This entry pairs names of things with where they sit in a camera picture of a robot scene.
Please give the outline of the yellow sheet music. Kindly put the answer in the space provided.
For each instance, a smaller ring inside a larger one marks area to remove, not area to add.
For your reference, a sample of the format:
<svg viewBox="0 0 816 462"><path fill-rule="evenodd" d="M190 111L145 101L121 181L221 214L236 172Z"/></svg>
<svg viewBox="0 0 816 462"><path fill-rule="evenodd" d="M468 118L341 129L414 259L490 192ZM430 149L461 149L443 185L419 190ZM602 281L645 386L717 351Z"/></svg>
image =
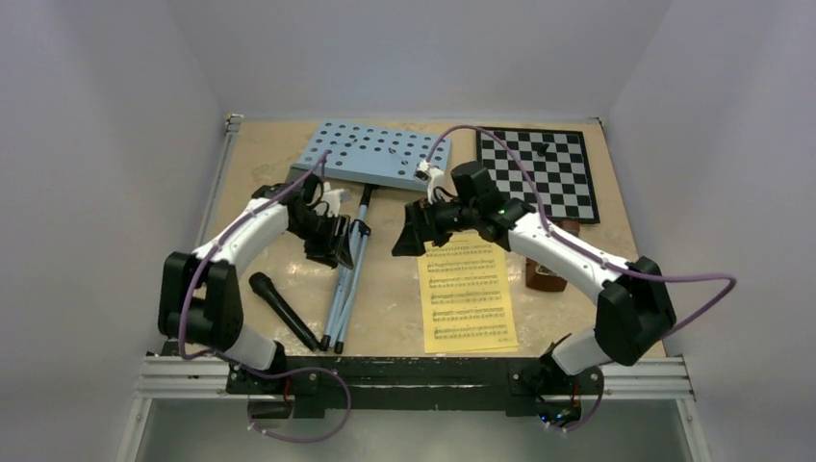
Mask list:
<svg viewBox="0 0 816 462"><path fill-rule="evenodd" d="M419 274L419 281L426 353L518 350L508 275L431 279Z"/></svg>
<svg viewBox="0 0 816 462"><path fill-rule="evenodd" d="M459 276L507 276L504 250L477 234L456 234L441 246L428 244L418 259L420 276L441 279Z"/></svg>

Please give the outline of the light blue music stand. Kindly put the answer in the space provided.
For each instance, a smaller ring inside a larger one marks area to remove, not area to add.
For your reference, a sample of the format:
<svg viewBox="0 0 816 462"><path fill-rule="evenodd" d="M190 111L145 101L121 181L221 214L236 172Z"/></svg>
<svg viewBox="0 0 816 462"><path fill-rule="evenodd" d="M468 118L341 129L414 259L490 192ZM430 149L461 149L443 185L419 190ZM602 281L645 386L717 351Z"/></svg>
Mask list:
<svg viewBox="0 0 816 462"><path fill-rule="evenodd" d="M426 186L414 178L421 160L446 170L452 142L436 135L405 129L366 125L354 121L324 121L311 137L291 171L307 170L327 153L317 174L325 179L343 180L364 186L360 210L351 228L353 269L343 269L333 295L322 349L344 352L354 298L358 292L362 264L370 240L366 223L372 193L379 187L426 193Z"/></svg>

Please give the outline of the brown wooden metronome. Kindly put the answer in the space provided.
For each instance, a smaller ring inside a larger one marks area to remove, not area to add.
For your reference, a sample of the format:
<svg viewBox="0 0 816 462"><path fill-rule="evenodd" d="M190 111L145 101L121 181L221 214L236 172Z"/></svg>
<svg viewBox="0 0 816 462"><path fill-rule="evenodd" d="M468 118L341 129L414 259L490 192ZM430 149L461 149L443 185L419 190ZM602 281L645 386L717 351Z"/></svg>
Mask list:
<svg viewBox="0 0 816 462"><path fill-rule="evenodd" d="M571 219L561 219L555 224L573 236L580 234L580 224ZM525 286L528 289L545 293L563 293L568 282L556 273L538 262L527 258L525 260Z"/></svg>

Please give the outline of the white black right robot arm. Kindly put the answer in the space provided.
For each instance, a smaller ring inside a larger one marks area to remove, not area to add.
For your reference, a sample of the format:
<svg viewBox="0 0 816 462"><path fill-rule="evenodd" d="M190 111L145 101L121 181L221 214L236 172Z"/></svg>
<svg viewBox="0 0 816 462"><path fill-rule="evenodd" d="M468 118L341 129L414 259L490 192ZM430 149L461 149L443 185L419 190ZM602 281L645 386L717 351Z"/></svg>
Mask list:
<svg viewBox="0 0 816 462"><path fill-rule="evenodd" d="M443 246L458 232L474 231L584 293L597 307L595 323L542 355L540 377L548 389L562 392L596 366L632 366L676 325L675 309L653 260L629 262L551 224L543 212L501 192L477 161L453 169L456 194L449 200L435 195L444 176L426 161L417 164L414 177L426 186L426 196L406 205L392 254L419 257L428 244Z"/></svg>

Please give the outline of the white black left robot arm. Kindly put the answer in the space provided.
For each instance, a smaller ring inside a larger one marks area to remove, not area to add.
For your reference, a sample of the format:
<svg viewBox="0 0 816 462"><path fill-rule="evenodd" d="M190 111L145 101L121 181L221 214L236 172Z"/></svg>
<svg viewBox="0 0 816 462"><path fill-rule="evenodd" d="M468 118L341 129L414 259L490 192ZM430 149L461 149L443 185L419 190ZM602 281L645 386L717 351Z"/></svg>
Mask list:
<svg viewBox="0 0 816 462"><path fill-rule="evenodd" d="M352 219L340 212L349 198L348 190L334 189L315 174L258 188L218 235L190 253L173 252L166 258L159 331L248 366L250 382L262 393L281 390L287 380L287 368L277 361L283 348L245 322L240 278L285 233L303 242L307 259L331 269L352 268Z"/></svg>

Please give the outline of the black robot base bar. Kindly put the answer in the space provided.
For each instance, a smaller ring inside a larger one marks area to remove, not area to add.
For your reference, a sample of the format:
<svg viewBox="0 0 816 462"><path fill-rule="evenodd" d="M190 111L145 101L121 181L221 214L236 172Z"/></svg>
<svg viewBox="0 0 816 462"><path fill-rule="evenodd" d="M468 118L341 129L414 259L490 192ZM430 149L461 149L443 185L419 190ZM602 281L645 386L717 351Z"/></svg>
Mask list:
<svg viewBox="0 0 816 462"><path fill-rule="evenodd" d="M290 356L264 377L232 366L226 391L287 397L299 419L346 407L573 417L578 400L599 395L602 384L597 367L567 376L537 357Z"/></svg>

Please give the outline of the black microphone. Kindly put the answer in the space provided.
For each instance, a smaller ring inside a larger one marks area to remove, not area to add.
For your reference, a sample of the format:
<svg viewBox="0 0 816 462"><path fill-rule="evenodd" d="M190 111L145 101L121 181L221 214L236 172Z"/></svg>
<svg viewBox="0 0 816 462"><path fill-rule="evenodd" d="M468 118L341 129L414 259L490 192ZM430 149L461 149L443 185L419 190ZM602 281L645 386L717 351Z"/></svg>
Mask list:
<svg viewBox="0 0 816 462"><path fill-rule="evenodd" d="M303 345L310 351L319 350L320 343L314 332L296 313L290 303L281 296L266 274L259 271L251 274L249 276L249 285L252 292L270 307Z"/></svg>

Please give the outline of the black white chessboard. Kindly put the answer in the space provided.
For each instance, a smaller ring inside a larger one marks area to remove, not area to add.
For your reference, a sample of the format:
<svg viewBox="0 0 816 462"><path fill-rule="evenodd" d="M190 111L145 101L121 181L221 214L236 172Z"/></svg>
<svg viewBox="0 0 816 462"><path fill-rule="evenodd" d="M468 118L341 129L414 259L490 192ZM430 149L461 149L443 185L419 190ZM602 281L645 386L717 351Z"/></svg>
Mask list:
<svg viewBox="0 0 816 462"><path fill-rule="evenodd" d="M552 221L598 224L589 156L579 131L484 127L475 134L476 160L487 168L497 188L532 206L542 200ZM533 145L547 142L545 157Z"/></svg>

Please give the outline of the aluminium frame rail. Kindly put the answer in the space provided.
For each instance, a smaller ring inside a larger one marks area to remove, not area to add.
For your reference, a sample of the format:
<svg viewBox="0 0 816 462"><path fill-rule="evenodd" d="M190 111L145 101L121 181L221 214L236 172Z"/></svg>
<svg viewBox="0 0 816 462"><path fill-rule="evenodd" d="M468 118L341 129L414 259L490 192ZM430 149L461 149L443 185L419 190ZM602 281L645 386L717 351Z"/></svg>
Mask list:
<svg viewBox="0 0 816 462"><path fill-rule="evenodd" d="M198 227L199 239L238 209L246 193L281 179L318 128L316 120L252 121L231 115L218 167ZM663 346L650 350L633 368L606 369L601 407L589 424L567 437L545 430L530 418L498 412L359 411L323 448L350 461L389 457L405 460L414 449L422 460L476 460L494 453L499 460L524 458L535 447L550 459L570 450L583 460L707 461L710 448L696 397L680 356ZM246 427L246 397L226 386L233 369L211 357L184 361L149 354L119 445L120 461L218 461L240 454L260 460L315 460L317 444L291 445Z"/></svg>

